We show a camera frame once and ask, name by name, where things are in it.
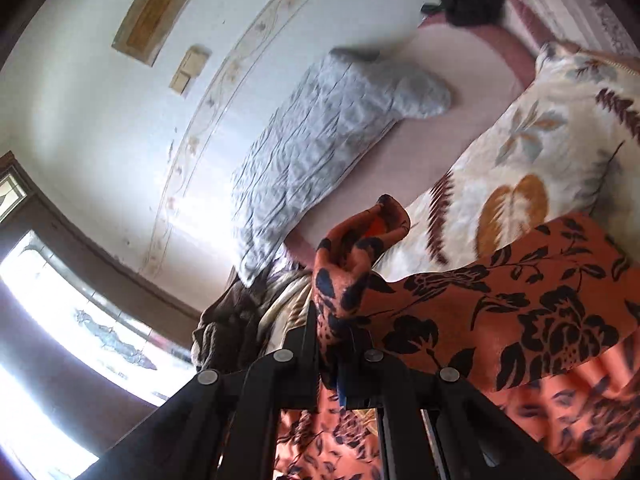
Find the window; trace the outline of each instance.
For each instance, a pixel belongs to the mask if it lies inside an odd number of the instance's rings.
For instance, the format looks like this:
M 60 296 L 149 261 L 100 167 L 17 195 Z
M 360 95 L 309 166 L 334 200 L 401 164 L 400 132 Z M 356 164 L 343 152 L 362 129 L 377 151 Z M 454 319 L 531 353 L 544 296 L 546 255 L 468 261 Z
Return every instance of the window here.
M 0 264 L 0 276 L 66 350 L 141 399 L 161 406 L 193 377 L 186 349 L 121 312 L 80 280 L 33 231 Z
M 25 196 L 26 193 L 11 173 L 0 178 L 0 222 Z

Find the floral dress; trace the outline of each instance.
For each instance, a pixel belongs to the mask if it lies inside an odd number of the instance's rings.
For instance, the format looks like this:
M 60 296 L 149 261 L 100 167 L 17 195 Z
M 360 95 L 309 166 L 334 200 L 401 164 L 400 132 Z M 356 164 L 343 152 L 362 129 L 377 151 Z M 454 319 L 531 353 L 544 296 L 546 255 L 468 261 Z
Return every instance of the floral dress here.
M 280 478 L 381 478 L 374 426 L 331 389 L 349 329 L 411 368 L 455 367 L 579 478 L 612 479 L 640 442 L 640 268 L 571 214 L 461 269 L 387 283 L 370 268 L 409 228 L 384 195 L 320 243 L 319 413 L 282 413 Z

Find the wooden frame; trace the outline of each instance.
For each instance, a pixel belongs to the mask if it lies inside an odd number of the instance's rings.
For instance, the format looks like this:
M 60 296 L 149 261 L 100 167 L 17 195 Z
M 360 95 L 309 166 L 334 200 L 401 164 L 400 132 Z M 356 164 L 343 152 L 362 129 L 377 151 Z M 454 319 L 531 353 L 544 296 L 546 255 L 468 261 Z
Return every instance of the wooden frame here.
M 56 208 L 15 160 L 0 157 L 0 176 L 11 171 L 25 185 L 26 197 L 0 224 L 0 261 L 30 230 L 84 282 L 162 336 L 191 348 L 200 312 L 116 261 Z
M 15 9 L 11 20 L 0 30 L 0 69 L 9 57 L 18 38 L 27 28 L 29 22 L 36 15 L 42 4 L 47 0 L 23 0 Z
M 111 45 L 153 66 L 189 0 L 133 0 Z

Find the wall decoration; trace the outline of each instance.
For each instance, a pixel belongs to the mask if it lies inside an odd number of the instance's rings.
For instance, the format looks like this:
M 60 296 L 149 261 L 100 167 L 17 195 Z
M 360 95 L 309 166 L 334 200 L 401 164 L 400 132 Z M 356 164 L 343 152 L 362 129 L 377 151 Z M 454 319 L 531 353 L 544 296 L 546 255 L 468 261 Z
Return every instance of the wall decoration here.
M 111 46 L 153 66 L 188 1 L 133 0 Z

